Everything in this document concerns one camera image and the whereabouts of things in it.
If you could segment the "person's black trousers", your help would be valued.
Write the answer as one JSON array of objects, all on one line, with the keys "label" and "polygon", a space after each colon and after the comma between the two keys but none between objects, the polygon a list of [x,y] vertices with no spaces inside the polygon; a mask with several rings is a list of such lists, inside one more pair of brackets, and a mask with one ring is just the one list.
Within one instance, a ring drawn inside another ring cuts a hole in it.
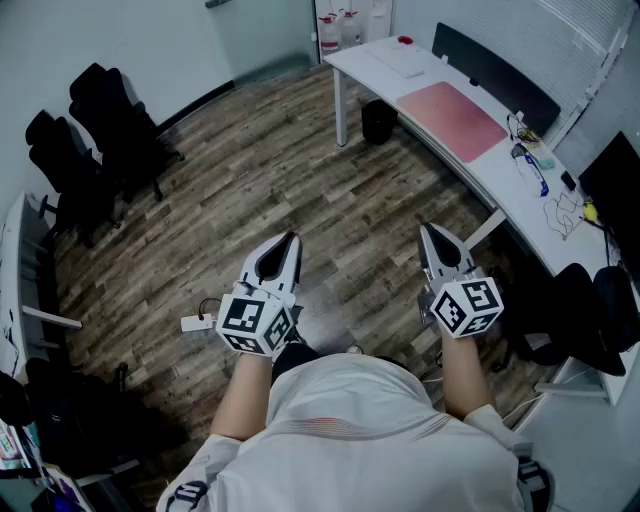
[{"label": "person's black trousers", "polygon": [[321,355],[308,345],[290,342],[285,346],[273,363],[272,381],[275,382],[279,376],[287,371],[319,359],[320,357]]}]

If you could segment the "person's white shirt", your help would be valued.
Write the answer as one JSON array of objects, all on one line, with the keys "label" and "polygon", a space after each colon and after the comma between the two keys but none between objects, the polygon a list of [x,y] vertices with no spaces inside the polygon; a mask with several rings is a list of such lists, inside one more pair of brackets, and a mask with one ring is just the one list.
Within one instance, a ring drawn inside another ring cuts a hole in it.
[{"label": "person's white shirt", "polygon": [[335,354],[275,381],[257,435],[211,435],[157,512],[525,512],[519,458],[493,407],[456,419],[397,365]]}]

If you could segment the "blue and white packet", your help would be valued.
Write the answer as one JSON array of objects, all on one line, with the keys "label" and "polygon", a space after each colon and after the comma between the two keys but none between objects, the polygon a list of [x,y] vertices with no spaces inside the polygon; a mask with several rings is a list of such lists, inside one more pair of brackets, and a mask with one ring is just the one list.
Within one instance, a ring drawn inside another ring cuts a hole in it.
[{"label": "blue and white packet", "polygon": [[511,149],[511,157],[526,189],[534,197],[546,197],[549,193],[548,184],[528,150],[521,144],[515,144]]}]

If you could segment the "colourful printed papers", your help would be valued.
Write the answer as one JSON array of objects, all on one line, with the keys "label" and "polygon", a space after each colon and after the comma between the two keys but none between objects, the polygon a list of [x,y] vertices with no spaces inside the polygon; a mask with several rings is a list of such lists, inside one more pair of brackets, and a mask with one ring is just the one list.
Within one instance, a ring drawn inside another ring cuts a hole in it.
[{"label": "colourful printed papers", "polygon": [[0,471],[33,469],[32,448],[28,426],[14,427],[0,419]]}]

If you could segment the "white side desk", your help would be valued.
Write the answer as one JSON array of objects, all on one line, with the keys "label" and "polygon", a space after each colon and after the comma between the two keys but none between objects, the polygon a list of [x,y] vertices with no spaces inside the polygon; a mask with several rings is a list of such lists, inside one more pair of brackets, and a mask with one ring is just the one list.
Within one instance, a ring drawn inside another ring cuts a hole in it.
[{"label": "white side desk", "polygon": [[54,348],[54,343],[27,338],[24,319],[79,330],[82,323],[43,310],[34,300],[24,301],[22,288],[25,280],[34,283],[35,276],[23,270],[38,267],[38,254],[47,251],[28,236],[28,213],[32,210],[27,197],[20,193],[9,209],[0,234],[0,372],[21,384],[28,382],[25,365],[32,349]]}]

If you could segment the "white desk leg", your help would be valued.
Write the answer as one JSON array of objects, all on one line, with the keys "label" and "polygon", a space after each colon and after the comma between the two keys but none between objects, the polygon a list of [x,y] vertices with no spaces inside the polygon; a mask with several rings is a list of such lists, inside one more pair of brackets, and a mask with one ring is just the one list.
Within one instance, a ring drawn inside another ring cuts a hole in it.
[{"label": "white desk leg", "polygon": [[344,147],[347,140],[347,110],[346,110],[346,77],[337,68],[333,68],[334,104],[336,121],[336,142]]}]

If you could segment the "black desk divider panel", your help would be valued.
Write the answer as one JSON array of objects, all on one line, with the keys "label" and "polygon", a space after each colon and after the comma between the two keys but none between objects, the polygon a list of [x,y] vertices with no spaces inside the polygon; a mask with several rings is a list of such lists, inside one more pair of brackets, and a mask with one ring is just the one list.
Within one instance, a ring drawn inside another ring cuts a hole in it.
[{"label": "black desk divider panel", "polygon": [[439,22],[432,53],[480,86],[512,113],[522,112],[525,124],[543,136],[558,118],[560,106],[531,79],[475,40]]}]

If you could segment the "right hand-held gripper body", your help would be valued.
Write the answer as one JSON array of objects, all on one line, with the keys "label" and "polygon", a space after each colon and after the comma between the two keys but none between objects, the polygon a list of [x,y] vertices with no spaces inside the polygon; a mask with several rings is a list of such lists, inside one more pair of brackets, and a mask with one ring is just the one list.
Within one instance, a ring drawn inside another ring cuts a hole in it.
[{"label": "right hand-held gripper body", "polygon": [[480,267],[458,273],[443,284],[420,291],[417,303],[425,326],[436,322],[452,338],[479,335],[487,331],[503,312],[503,302],[492,277]]}]

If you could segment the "black trash bin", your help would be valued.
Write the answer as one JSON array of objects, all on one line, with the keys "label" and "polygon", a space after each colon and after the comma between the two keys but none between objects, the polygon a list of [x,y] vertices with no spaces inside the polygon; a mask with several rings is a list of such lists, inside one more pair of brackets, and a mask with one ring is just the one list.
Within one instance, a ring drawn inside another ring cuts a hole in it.
[{"label": "black trash bin", "polygon": [[381,99],[367,103],[361,109],[364,139],[371,144],[384,144],[391,137],[397,116],[397,111]]}]

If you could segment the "white power strip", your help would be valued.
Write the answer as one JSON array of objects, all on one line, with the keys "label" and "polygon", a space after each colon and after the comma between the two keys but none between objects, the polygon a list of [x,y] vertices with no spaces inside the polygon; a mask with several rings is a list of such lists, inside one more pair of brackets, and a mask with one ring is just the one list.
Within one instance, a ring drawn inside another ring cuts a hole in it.
[{"label": "white power strip", "polygon": [[208,303],[219,305],[221,300],[218,298],[205,298],[199,303],[196,315],[182,317],[180,327],[183,333],[208,330],[214,327],[217,318],[211,312],[206,311]]}]

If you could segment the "white window blinds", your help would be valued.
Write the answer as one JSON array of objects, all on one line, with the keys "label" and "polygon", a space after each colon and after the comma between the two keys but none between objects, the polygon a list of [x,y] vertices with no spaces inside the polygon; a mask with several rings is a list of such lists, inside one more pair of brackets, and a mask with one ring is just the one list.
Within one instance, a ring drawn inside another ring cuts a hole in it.
[{"label": "white window blinds", "polygon": [[526,0],[517,49],[531,78],[563,110],[603,64],[631,0]]}]

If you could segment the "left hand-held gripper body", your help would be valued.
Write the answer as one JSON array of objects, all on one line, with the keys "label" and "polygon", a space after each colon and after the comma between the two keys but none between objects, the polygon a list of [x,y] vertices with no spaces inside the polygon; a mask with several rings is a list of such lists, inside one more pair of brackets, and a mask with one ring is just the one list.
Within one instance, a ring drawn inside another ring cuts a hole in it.
[{"label": "left hand-held gripper body", "polygon": [[294,306],[290,292],[236,281],[221,299],[215,330],[236,352],[272,358],[294,328]]}]

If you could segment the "person's left forearm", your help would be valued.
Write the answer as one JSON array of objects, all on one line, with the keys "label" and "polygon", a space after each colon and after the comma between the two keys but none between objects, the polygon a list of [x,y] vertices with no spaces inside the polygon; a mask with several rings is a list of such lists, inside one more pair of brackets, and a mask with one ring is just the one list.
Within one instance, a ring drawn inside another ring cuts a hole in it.
[{"label": "person's left forearm", "polygon": [[210,434],[244,442],[266,426],[272,361],[243,354],[213,417]]}]

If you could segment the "clear water bottle red cap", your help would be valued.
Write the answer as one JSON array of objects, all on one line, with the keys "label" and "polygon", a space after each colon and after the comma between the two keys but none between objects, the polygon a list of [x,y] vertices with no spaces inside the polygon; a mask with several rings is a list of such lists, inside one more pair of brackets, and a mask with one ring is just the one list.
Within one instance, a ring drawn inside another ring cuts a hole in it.
[{"label": "clear water bottle red cap", "polygon": [[344,49],[357,46],[361,43],[361,27],[356,18],[357,14],[357,11],[340,10],[339,27]]},{"label": "clear water bottle red cap", "polygon": [[320,51],[325,57],[340,50],[341,31],[337,24],[337,15],[333,12],[319,17],[318,20]]}]

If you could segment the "person's right forearm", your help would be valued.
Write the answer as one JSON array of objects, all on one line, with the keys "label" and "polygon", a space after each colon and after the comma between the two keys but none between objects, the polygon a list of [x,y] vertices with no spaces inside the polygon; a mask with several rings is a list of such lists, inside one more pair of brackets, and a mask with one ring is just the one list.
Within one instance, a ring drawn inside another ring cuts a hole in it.
[{"label": "person's right forearm", "polygon": [[442,334],[442,375],[445,410],[464,420],[485,405],[495,405],[473,338]]}]

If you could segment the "black monitor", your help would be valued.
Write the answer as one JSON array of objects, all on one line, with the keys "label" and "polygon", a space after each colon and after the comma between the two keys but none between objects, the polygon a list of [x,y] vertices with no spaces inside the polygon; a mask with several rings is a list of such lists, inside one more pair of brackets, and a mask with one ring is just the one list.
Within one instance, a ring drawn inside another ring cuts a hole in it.
[{"label": "black monitor", "polygon": [[640,283],[640,155],[622,132],[579,176],[579,183],[611,230],[631,278]]}]

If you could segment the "black bag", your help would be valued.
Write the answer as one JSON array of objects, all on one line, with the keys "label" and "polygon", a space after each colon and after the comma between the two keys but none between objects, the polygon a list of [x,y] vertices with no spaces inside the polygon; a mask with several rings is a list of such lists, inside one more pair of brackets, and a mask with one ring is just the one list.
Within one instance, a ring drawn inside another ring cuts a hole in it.
[{"label": "black bag", "polygon": [[149,445],[147,414],[137,399],[99,377],[42,359],[29,360],[26,373],[45,463],[79,478],[144,454]]}]

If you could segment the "white keyboard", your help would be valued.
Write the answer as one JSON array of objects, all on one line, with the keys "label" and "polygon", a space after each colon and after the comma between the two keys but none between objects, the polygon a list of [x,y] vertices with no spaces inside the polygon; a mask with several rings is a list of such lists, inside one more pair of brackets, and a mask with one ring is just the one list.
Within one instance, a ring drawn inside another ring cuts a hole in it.
[{"label": "white keyboard", "polygon": [[404,79],[424,73],[424,51],[416,45],[374,45],[365,51]]}]

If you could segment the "pink desk mat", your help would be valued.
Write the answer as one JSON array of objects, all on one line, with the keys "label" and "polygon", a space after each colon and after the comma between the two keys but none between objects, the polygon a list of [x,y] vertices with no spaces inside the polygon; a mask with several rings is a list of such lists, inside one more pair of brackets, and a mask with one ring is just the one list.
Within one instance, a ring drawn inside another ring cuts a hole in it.
[{"label": "pink desk mat", "polygon": [[419,89],[396,102],[464,163],[507,138],[504,128],[447,82]]}]

